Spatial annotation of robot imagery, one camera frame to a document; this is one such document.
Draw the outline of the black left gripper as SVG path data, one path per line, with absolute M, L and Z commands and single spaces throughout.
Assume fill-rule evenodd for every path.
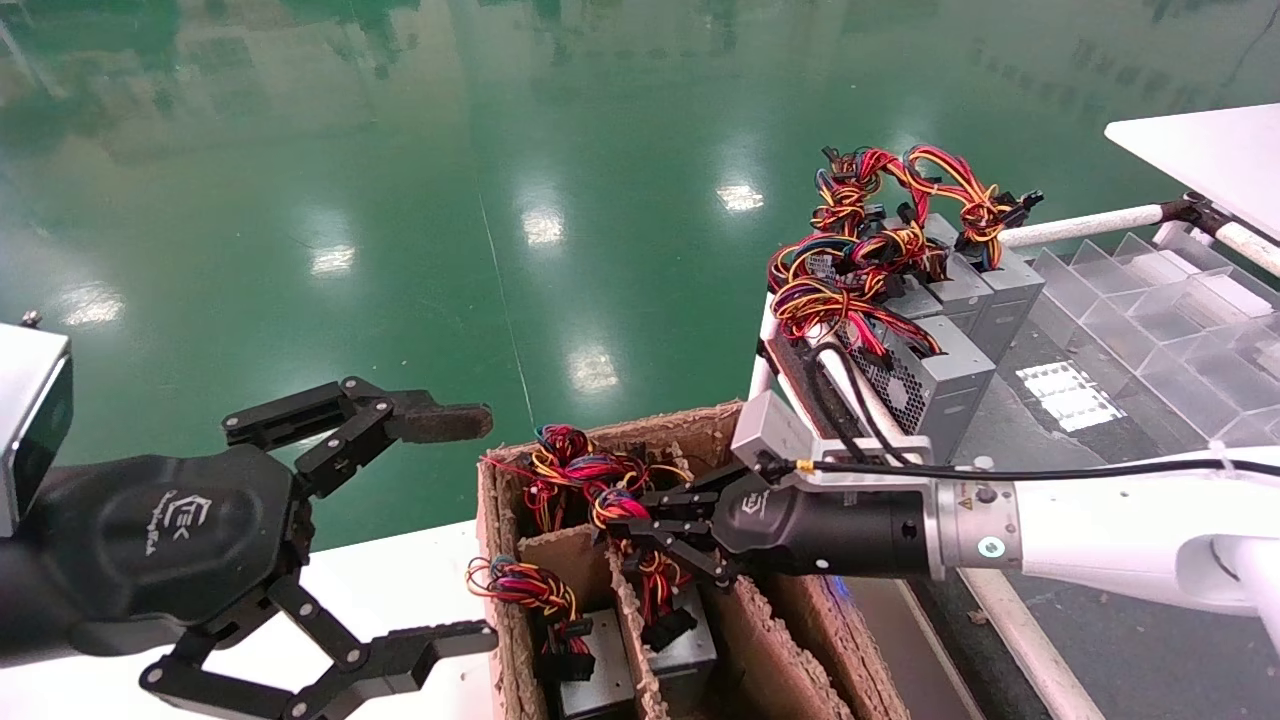
M 1 547 L 1 656 L 20 666 L 119 657 L 174 644 L 140 676 L 161 702 L 218 719 L 347 719 L 421 691 L 445 659 L 498 646 L 486 621 L 358 641 L 296 578 L 310 501 L 253 447 L 54 468 Z M 205 669 L 284 614 L 330 660 L 301 691 Z

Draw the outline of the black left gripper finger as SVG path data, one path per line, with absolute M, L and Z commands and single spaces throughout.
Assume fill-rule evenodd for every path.
M 479 439 L 492 432 L 493 416 L 485 404 L 439 404 L 425 389 L 387 391 L 347 377 L 232 413 L 221 428 L 229 446 L 262 451 L 315 438 L 296 459 L 294 475 L 305 495 L 325 498 L 399 441 Z

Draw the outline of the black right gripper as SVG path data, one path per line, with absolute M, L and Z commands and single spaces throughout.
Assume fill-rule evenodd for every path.
M 621 528 L 625 521 L 709 521 L 709 528 Z M 740 565 L 786 577 L 927 577 L 922 497 L 915 492 L 817 493 L 772 488 L 760 477 L 705 475 L 628 495 L 605 515 L 627 555 L 672 561 L 692 580 L 730 589 Z

